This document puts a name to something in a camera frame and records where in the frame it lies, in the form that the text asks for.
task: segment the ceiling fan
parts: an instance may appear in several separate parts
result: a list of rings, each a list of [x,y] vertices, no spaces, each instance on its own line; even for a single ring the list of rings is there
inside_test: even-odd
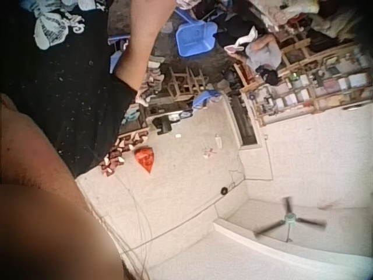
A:
[[[293,212],[290,200],[291,200],[290,197],[283,198],[283,203],[284,203],[284,207],[285,207],[285,210],[286,210],[286,214],[285,214],[284,219],[280,220],[277,223],[274,223],[270,226],[262,227],[260,229],[255,230],[254,231],[254,236],[256,238],[259,238],[261,235],[263,235],[265,233],[268,233],[268,232],[271,232],[271,231],[273,231],[273,230],[275,230],[275,229],[277,229],[281,226],[288,225],[286,242],[291,242],[292,240],[289,239],[290,226],[294,225],[296,223],[303,223],[305,225],[313,226],[313,227],[318,228],[318,229],[325,229],[326,228],[326,222],[325,221],[309,220],[309,219],[303,219],[303,218],[297,217],[297,215]]]

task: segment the orange bag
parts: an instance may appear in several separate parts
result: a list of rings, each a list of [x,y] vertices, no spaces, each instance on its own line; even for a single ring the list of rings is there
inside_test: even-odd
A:
[[[145,168],[146,171],[151,172],[154,163],[154,152],[152,148],[139,148],[135,151],[135,157],[138,163]]]

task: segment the black t-shirt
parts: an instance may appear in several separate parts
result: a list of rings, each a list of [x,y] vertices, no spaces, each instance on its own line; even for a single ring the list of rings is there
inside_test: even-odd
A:
[[[2,3],[0,91],[36,122],[77,177],[108,153],[136,95],[109,74],[110,4],[21,2]],[[35,7],[40,2],[49,6]]]

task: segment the cable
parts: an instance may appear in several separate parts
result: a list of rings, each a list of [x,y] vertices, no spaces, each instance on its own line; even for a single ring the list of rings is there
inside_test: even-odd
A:
[[[240,184],[242,184],[244,181],[245,181],[245,180],[241,180],[239,183],[235,184],[235,188],[238,187]],[[219,198],[218,198],[217,200],[215,200],[213,203],[211,203],[211,204],[209,204],[208,206],[204,207],[204,208],[203,208],[201,211],[199,211],[197,214],[194,214],[192,217],[190,217],[190,218],[188,218],[187,220],[183,221],[183,222],[180,223],[179,225],[174,226],[172,229],[169,229],[168,231],[166,231],[166,232],[164,232],[164,233],[162,233],[162,234],[160,234],[160,235],[158,235],[158,236],[156,236],[156,237],[154,237],[154,238],[152,238],[152,239],[150,239],[150,240],[148,240],[148,241],[146,241],[146,242],[144,242],[144,243],[142,243],[142,244],[140,244],[140,245],[138,245],[138,246],[136,246],[136,247],[134,247],[134,248],[131,248],[131,249],[128,250],[126,253],[131,252],[131,251],[134,251],[134,250],[140,248],[141,246],[144,246],[144,245],[148,244],[149,242],[152,242],[152,241],[158,239],[159,237],[162,237],[162,236],[166,235],[167,233],[170,233],[170,232],[172,232],[173,230],[180,228],[180,227],[183,226],[184,224],[186,224],[186,223],[190,222],[191,220],[193,220],[194,218],[198,217],[200,214],[202,214],[204,211],[206,211],[206,210],[207,210],[208,208],[210,208],[211,206],[213,206],[213,205],[215,205],[216,203],[218,203],[218,202],[219,202],[220,200],[222,200],[223,198],[224,198],[224,196],[219,197]]]

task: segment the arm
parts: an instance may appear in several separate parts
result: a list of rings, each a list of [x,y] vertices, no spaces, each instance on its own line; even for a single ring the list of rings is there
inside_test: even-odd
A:
[[[246,64],[247,58],[244,55],[236,54],[236,53],[230,53],[230,52],[228,52],[228,55],[230,57],[233,57],[233,58],[237,59],[238,61],[241,61],[243,64]]]
[[[158,33],[175,7],[175,0],[131,1],[131,39],[114,70],[131,88],[140,88]]]
[[[266,45],[268,45],[270,42],[273,42],[273,41],[276,41],[274,35],[272,34],[265,35],[257,39],[253,43],[251,43],[251,50],[252,51],[261,50],[262,48],[264,48]]]

